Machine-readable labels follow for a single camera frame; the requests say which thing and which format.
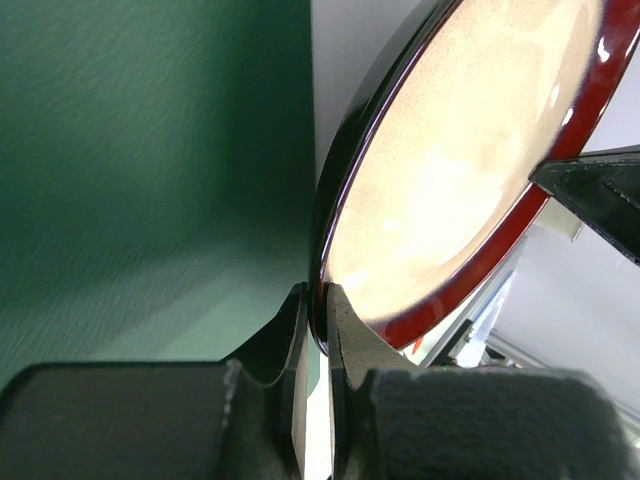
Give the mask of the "red rimmed beige plate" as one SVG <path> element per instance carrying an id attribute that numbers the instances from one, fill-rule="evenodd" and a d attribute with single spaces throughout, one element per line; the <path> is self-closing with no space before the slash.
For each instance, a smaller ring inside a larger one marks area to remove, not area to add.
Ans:
<path id="1" fill-rule="evenodd" d="M 635 1 L 423 1 L 357 90 L 314 204 L 309 324 L 331 285 L 394 348 L 498 266 L 576 158 L 639 41 Z"/>

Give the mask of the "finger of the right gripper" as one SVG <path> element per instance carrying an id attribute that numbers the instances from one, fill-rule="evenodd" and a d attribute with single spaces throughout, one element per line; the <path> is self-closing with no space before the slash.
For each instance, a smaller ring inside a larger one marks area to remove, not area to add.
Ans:
<path id="1" fill-rule="evenodd" d="M 640 253 L 640 174 L 637 145 L 546 160 L 529 176 L 634 264 Z"/>

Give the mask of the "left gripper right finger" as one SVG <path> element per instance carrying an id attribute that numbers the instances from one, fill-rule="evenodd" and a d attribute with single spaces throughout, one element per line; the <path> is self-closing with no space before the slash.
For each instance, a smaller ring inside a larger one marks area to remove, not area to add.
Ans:
<path id="1" fill-rule="evenodd" d="M 336 479 L 635 479 L 639 457 L 588 375 L 421 368 L 326 291 Z"/>

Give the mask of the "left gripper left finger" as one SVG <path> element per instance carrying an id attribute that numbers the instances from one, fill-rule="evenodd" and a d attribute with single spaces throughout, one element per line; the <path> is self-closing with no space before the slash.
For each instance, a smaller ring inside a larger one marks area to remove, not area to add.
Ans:
<path id="1" fill-rule="evenodd" d="M 307 287 L 231 354 L 40 363 L 1 394 L 5 479 L 300 479 Z"/>

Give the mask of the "green placemat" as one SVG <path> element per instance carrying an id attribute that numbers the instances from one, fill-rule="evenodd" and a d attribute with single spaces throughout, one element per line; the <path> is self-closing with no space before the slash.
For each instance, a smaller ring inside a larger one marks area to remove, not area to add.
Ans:
<path id="1" fill-rule="evenodd" d="M 217 360 L 306 274 L 306 1 L 1 5 L 1 378 Z"/>

